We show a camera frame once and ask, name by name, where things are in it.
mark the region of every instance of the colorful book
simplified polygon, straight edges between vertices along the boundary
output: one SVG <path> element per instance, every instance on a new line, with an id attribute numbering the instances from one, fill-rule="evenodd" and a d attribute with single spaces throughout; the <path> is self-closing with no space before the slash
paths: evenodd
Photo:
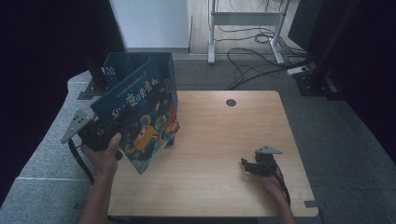
<path id="1" fill-rule="evenodd" d="M 120 148 L 139 174 L 173 141 L 179 129 L 169 82 L 160 72 L 157 60 L 149 58 L 91 105 L 105 125 L 125 106 L 136 109 L 136 119 L 122 129 Z"/>

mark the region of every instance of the hand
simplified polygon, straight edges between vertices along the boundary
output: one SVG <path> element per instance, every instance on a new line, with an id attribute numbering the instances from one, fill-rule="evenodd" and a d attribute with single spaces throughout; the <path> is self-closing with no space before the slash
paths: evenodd
<path id="1" fill-rule="evenodd" d="M 276 167 L 276 174 L 283 179 L 283 175 L 280 172 L 279 167 Z M 265 189 L 268 191 L 273 196 L 277 196 L 280 194 L 283 194 L 283 189 L 280 186 L 279 181 L 271 175 L 271 176 L 260 176 L 260 180 L 262 184 L 264 185 Z"/>
<path id="2" fill-rule="evenodd" d="M 85 156 L 90 160 L 96 170 L 96 175 L 111 175 L 113 176 L 119 165 L 115 158 L 116 152 L 120 149 L 119 143 L 121 134 L 116 133 L 108 144 L 108 148 L 103 151 L 93 151 L 86 145 L 83 145 L 81 150 Z"/>

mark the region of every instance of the wooden table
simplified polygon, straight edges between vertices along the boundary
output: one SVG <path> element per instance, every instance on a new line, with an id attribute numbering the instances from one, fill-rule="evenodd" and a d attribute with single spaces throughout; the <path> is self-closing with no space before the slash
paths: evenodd
<path id="1" fill-rule="evenodd" d="M 276 205 L 260 179 L 244 171 L 263 146 L 275 155 L 297 217 L 317 208 L 280 97 L 275 91 L 178 91 L 180 130 L 140 175 L 120 161 L 108 214 L 138 217 L 274 217 Z M 235 106 L 226 101 L 234 99 Z"/>

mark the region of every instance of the power strip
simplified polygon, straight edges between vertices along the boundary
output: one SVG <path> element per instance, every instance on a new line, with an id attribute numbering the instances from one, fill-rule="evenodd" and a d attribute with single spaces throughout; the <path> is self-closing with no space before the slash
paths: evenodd
<path id="1" fill-rule="evenodd" d="M 299 73 L 306 72 L 306 71 L 309 71 L 309 69 L 305 66 L 296 67 L 296 68 L 289 69 L 288 75 L 292 76 L 292 75 L 299 74 Z"/>

